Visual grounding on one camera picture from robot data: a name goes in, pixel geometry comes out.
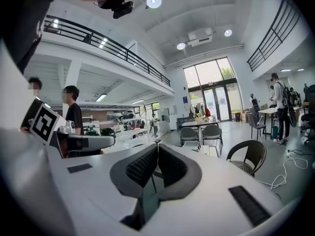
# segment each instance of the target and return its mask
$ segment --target red object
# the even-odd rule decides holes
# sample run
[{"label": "red object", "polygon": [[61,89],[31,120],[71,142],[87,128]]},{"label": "red object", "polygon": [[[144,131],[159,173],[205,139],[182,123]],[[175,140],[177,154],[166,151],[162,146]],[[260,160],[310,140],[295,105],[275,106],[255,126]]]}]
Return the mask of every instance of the red object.
[{"label": "red object", "polygon": [[206,108],[206,117],[210,117],[211,114],[210,114],[210,110],[208,108]]}]

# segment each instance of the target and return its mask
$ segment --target person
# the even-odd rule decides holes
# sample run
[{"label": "person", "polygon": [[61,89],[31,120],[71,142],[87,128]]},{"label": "person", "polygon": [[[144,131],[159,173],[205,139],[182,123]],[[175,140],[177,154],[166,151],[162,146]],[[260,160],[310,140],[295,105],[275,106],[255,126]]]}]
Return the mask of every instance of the person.
[{"label": "person", "polygon": [[252,105],[252,110],[253,110],[253,113],[259,118],[259,110],[260,110],[260,107],[258,105],[258,100],[256,99],[256,97],[251,93],[251,96],[250,96],[250,103]]},{"label": "person", "polygon": [[28,112],[26,113],[24,120],[22,122],[21,131],[24,133],[29,133],[32,122],[33,122],[41,104],[43,103],[38,98],[38,94],[39,94],[39,91],[42,89],[43,83],[40,81],[40,79],[38,77],[30,77],[29,78],[29,84],[30,84],[30,89],[33,90],[34,96],[36,96],[36,99],[31,104],[31,106],[30,106]]},{"label": "person", "polygon": [[276,100],[271,100],[274,96],[275,96],[275,88],[274,88],[274,86],[270,86],[269,99],[271,101],[271,105],[269,106],[269,108],[275,108],[277,106],[277,101]]},{"label": "person", "polygon": [[283,81],[281,81],[276,73],[271,74],[271,78],[273,81],[275,81],[275,96],[272,100],[277,101],[277,107],[278,107],[278,117],[279,117],[279,126],[280,126],[280,132],[279,137],[277,139],[274,139],[274,142],[278,144],[283,144],[285,141],[287,141],[289,134],[290,134],[290,119],[287,115],[288,113],[288,107],[285,107],[283,104],[283,94],[285,89],[285,84]]},{"label": "person", "polygon": [[[44,21],[53,0],[15,0],[6,14],[1,35],[11,57],[21,73],[33,56],[44,31]],[[98,6],[116,9],[125,0],[84,0],[95,1]]]},{"label": "person", "polygon": [[63,102],[69,106],[65,120],[74,122],[75,133],[77,135],[84,135],[82,112],[79,105],[76,103],[79,92],[80,91],[76,86],[67,86],[64,88]]},{"label": "person", "polygon": [[300,94],[296,92],[293,88],[290,88],[290,103],[293,107],[299,105],[301,103]]},{"label": "person", "polygon": [[155,114],[152,114],[152,119],[151,119],[151,122],[152,122],[152,125],[153,125],[153,130],[154,130],[154,134],[153,134],[153,136],[154,137],[158,137],[157,136],[157,132],[158,132],[158,120],[157,119],[155,119]]},{"label": "person", "polygon": [[304,92],[304,94],[305,94],[305,100],[304,100],[304,102],[308,102],[309,100],[308,100],[308,98],[307,98],[307,95],[308,95],[308,93],[310,92],[310,88],[306,85],[306,83],[304,84],[303,92]]}]

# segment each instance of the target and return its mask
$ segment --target black t-shirt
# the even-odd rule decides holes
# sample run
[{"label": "black t-shirt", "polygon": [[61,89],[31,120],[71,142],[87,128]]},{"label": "black t-shirt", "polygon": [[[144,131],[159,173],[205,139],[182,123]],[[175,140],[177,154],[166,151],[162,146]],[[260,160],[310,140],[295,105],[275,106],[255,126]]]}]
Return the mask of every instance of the black t-shirt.
[{"label": "black t-shirt", "polygon": [[82,112],[78,104],[74,103],[68,108],[65,120],[71,120],[74,122],[75,128],[81,128],[81,135],[84,135]]},{"label": "black t-shirt", "polygon": [[28,112],[26,113],[24,120],[22,122],[21,127],[30,128],[32,125],[32,122],[43,102],[40,100],[35,99],[33,103],[31,104]]},{"label": "black t-shirt", "polygon": [[1,8],[8,9],[1,25],[1,37],[19,70],[24,69],[33,56],[43,33],[44,20],[53,0],[1,0]]}]

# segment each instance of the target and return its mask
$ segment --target backpack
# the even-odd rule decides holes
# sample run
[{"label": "backpack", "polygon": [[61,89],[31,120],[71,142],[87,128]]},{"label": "backpack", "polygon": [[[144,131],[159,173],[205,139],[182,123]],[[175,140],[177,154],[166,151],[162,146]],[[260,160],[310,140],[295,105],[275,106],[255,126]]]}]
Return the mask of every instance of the backpack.
[{"label": "backpack", "polygon": [[295,116],[295,111],[294,111],[294,108],[292,106],[292,104],[290,103],[289,101],[289,95],[290,94],[290,91],[289,89],[285,86],[284,84],[284,87],[282,86],[281,83],[277,82],[277,84],[279,84],[281,86],[281,88],[283,89],[283,92],[282,92],[282,104],[285,108],[288,109],[288,113],[289,113],[289,119],[290,119],[290,124],[292,127],[296,127],[296,116]]}]

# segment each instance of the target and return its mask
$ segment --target hand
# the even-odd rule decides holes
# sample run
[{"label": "hand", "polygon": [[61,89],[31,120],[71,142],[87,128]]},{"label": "hand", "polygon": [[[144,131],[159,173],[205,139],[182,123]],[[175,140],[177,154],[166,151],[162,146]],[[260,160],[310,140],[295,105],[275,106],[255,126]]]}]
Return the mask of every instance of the hand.
[{"label": "hand", "polygon": [[20,130],[21,132],[26,133],[26,134],[30,132],[30,130],[26,127],[21,127]]}]

